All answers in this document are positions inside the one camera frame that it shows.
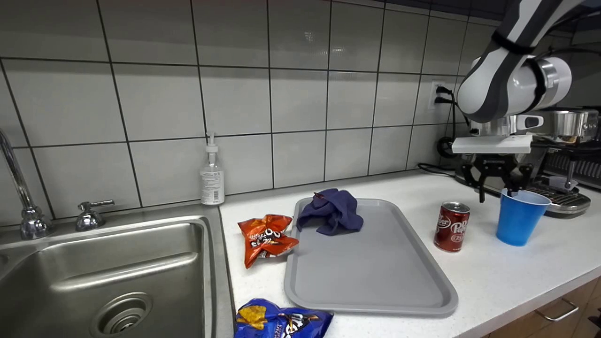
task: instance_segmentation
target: sink basin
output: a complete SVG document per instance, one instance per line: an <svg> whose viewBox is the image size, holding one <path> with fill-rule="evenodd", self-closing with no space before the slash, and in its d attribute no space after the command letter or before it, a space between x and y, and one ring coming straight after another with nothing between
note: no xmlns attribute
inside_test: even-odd
<svg viewBox="0 0 601 338"><path fill-rule="evenodd" d="M217 208L124 212L0 244L0 295L4 338L233 336Z"/></svg>

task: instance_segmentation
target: cabinet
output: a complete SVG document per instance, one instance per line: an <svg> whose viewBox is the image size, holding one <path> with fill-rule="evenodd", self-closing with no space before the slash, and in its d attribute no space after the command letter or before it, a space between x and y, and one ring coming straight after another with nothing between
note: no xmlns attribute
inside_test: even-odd
<svg viewBox="0 0 601 338"><path fill-rule="evenodd" d="M601 278L494 330L489 338L596 338L600 327L588 317L600 315L600 308Z"/></svg>

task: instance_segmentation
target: orange chip bag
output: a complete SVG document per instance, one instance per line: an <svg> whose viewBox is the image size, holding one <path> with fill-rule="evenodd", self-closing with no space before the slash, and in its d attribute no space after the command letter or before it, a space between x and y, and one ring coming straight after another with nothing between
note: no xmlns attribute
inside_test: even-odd
<svg viewBox="0 0 601 338"><path fill-rule="evenodd" d="M299 244L297 238L284 233L292 222L292 218L282 214L265 214L265 218L252 218L239 223L245 235L247 268L256 263L262 253L267 257L278 257Z"/></svg>

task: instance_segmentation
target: blue chip bag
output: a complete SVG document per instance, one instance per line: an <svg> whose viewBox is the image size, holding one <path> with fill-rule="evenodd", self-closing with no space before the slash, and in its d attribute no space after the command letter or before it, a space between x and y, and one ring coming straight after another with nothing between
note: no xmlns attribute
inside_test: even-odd
<svg viewBox="0 0 601 338"><path fill-rule="evenodd" d="M235 338L322 338L331 321L331 312L278 308L265 299L252 299L239 310Z"/></svg>

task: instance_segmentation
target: soap dispenser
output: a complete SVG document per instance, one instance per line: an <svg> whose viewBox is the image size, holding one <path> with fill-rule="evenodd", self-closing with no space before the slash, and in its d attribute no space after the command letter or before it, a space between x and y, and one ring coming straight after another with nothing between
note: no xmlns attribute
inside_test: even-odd
<svg viewBox="0 0 601 338"><path fill-rule="evenodd" d="M201 167L201 203L222 205L226 201L226 173L218 163L218 145L215 133L207 145L207 163Z"/></svg>

